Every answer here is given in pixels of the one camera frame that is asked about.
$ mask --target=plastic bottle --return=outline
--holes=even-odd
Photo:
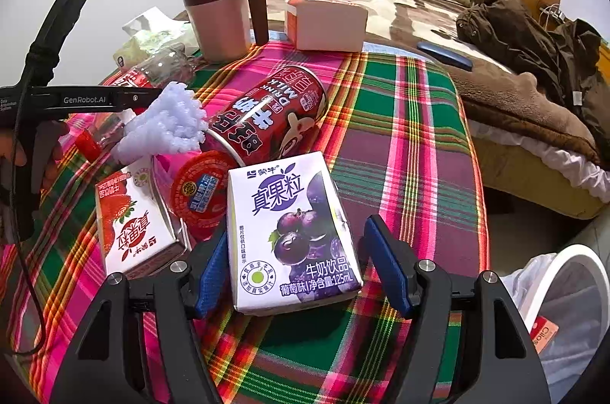
[[[165,88],[170,82],[189,84],[199,66],[200,58],[184,54],[184,44],[176,43],[161,49],[153,56],[125,73],[111,79],[111,86]],[[97,160],[104,148],[123,138],[124,125],[146,108],[126,109],[122,113],[97,113],[94,122],[74,142],[90,163]]]

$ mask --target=metal bolt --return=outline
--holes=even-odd
[[[174,261],[172,266],[170,266],[170,270],[174,273],[182,273],[187,269],[187,264],[184,261]]]
[[[436,268],[434,261],[430,259],[422,259],[417,266],[419,266],[420,270],[423,270],[424,272],[434,272],[434,269]]]
[[[483,279],[488,284],[495,284],[495,282],[498,281],[498,275],[496,275],[490,270],[487,270],[486,272],[483,272]]]
[[[123,280],[123,273],[111,273],[108,275],[108,283],[110,285],[118,285]]]

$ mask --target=bed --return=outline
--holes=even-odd
[[[284,29],[286,0],[267,0],[272,30]],[[348,0],[369,11],[367,42],[416,49],[421,40],[470,58],[471,72],[444,65],[470,122],[486,187],[574,218],[598,215],[610,201],[609,174],[588,128],[538,92],[532,74],[504,65],[457,39],[457,15],[445,0]]]

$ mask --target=blue gripper pad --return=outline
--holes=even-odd
[[[203,275],[199,278],[199,298],[194,307],[197,317],[205,318],[208,311],[216,307],[228,275],[229,250],[225,231],[218,241]]]
[[[383,234],[371,218],[367,218],[367,221],[364,222],[362,239],[371,255],[390,306],[398,311],[403,318],[408,318],[412,307],[407,297],[407,279],[388,247]]]

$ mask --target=blue label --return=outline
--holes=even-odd
[[[197,192],[188,201],[188,208],[198,213],[205,211],[207,205],[210,204],[218,182],[219,180],[216,177],[204,173],[197,181]]]

